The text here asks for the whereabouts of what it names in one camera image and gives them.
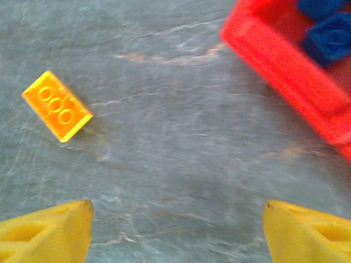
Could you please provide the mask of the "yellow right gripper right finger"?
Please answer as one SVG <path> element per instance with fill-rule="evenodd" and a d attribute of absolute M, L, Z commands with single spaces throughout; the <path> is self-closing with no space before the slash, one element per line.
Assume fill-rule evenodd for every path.
<path fill-rule="evenodd" d="M 268 200 L 262 225 L 273 263 L 351 263 L 351 220 Z"/>

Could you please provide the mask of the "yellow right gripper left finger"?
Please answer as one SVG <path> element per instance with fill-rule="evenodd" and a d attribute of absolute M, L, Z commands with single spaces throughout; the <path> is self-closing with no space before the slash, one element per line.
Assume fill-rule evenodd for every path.
<path fill-rule="evenodd" d="M 0 263 L 85 263 L 93 215 L 83 199 L 0 221 Z"/>

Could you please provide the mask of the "blue lego brick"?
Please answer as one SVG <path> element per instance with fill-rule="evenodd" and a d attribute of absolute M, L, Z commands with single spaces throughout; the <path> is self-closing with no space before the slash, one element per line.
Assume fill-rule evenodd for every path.
<path fill-rule="evenodd" d="M 296 8 L 308 18 L 319 21 L 340 11 L 348 0 L 298 0 Z"/>
<path fill-rule="evenodd" d="M 339 12 L 312 26 L 302 49 L 323 68 L 351 54 L 351 13 Z"/>

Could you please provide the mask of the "long yellow lego brick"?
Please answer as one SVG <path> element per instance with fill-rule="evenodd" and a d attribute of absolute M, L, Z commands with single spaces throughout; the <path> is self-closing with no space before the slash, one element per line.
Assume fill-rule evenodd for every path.
<path fill-rule="evenodd" d="M 22 97 L 60 142 L 69 141 L 93 114 L 51 71 L 46 71 Z"/>

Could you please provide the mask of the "red plastic bin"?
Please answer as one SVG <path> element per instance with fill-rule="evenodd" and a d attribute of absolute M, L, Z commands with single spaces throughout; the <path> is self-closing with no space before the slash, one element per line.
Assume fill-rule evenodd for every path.
<path fill-rule="evenodd" d="M 301 48 L 297 0 L 237 0 L 220 36 L 351 162 L 351 56 L 321 68 Z"/>

